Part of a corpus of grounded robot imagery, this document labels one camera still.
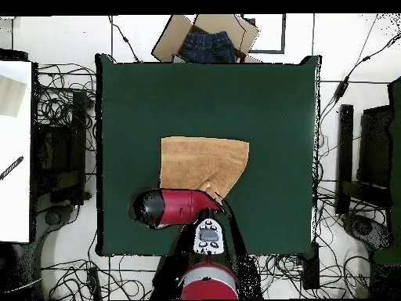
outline black cylinder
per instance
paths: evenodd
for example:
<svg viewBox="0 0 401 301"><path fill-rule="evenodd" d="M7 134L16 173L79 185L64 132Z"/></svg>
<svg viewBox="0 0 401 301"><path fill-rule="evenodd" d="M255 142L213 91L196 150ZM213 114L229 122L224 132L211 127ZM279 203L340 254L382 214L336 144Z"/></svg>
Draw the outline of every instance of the black cylinder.
<svg viewBox="0 0 401 301"><path fill-rule="evenodd" d="M149 228L157 228L164 212L164 200L160 190L148 190L132 196L128 203L131 220Z"/></svg>

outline towel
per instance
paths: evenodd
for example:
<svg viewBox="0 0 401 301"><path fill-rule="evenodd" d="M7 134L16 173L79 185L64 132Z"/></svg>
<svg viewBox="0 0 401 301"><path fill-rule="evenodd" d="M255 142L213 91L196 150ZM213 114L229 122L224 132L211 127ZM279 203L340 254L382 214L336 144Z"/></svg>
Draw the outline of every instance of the towel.
<svg viewBox="0 0 401 301"><path fill-rule="evenodd" d="M221 203L219 195L224 198L245 170L248 152L249 143L238 140L165 137L160 188L198 189Z"/></svg>

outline blue jeans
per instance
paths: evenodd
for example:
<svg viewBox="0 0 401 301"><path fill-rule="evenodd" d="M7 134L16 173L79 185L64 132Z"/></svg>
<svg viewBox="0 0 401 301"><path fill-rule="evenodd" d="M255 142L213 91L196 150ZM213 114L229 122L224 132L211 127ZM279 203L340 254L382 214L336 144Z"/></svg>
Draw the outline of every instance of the blue jeans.
<svg viewBox="0 0 401 301"><path fill-rule="evenodd" d="M180 56L191 63L234 63L234 45L228 34L201 34L191 32L186 36Z"/></svg>

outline green table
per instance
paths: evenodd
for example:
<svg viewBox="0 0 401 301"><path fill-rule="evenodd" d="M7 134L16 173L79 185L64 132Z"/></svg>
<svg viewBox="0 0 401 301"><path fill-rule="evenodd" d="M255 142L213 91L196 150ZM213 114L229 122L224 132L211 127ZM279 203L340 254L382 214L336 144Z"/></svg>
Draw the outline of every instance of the green table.
<svg viewBox="0 0 401 301"><path fill-rule="evenodd" d="M96 55L100 255L168 254L178 228L128 218L132 192L157 187L161 138L247 141L227 196L251 254L310 251L318 56L299 65L113 63Z"/></svg>

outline gray control panel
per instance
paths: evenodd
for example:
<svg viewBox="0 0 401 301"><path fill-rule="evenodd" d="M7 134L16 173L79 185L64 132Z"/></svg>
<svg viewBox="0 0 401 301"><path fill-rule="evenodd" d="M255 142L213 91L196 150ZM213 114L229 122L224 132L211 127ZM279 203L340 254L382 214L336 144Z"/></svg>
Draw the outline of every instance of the gray control panel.
<svg viewBox="0 0 401 301"><path fill-rule="evenodd" d="M214 219L204 219L197 226L193 250L207 255L224 253L224 242L222 239L222 227Z"/></svg>

